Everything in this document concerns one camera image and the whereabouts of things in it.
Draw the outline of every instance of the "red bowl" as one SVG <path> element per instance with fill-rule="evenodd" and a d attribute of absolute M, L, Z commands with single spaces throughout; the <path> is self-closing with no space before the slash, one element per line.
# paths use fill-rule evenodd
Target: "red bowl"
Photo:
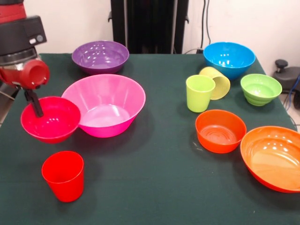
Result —
<path fill-rule="evenodd" d="M 247 129 L 240 117 L 219 109 L 201 113 L 195 125 L 200 144 L 208 151 L 220 154 L 235 150 Z"/>
<path fill-rule="evenodd" d="M 76 130 L 80 121 L 78 107 L 61 97 L 44 97 L 39 102 L 43 117 L 36 117 L 32 105 L 25 107 L 21 114 L 24 130 L 38 140 L 55 144 L 66 140 Z"/>

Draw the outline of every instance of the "blue bowl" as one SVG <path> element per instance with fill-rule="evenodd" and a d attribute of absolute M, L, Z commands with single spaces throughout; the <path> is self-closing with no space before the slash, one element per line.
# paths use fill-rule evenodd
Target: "blue bowl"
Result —
<path fill-rule="evenodd" d="M 203 55 L 207 66 L 214 67 L 229 80 L 240 77 L 255 61 L 247 47 L 232 42 L 216 42 L 207 46 Z"/>

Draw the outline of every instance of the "yellow cup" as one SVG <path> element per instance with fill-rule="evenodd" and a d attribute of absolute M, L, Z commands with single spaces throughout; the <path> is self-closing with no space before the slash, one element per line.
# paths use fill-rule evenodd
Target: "yellow cup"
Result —
<path fill-rule="evenodd" d="M 223 98 L 229 92 L 230 89 L 229 79 L 226 76 L 224 76 L 222 73 L 220 73 L 218 70 L 216 70 L 215 68 L 205 67 L 200 71 L 199 74 L 212 78 L 216 83 L 216 87 L 213 90 L 210 98 L 211 100 L 218 100 L 220 98 Z"/>

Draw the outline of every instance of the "black knob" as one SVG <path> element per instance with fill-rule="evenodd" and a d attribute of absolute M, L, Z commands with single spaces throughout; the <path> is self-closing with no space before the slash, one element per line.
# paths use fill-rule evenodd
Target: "black knob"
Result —
<path fill-rule="evenodd" d="M 275 64 L 279 69 L 283 69 L 284 67 L 287 67 L 287 65 L 288 65 L 287 61 L 285 61 L 285 60 L 276 60 Z"/>

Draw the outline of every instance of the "purple bowl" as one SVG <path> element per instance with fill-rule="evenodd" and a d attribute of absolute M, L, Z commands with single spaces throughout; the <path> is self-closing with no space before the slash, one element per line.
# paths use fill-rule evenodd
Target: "purple bowl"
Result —
<path fill-rule="evenodd" d="M 89 42 L 72 53 L 73 62 L 90 75 L 113 74 L 122 68 L 128 58 L 128 49 L 114 41 Z"/>

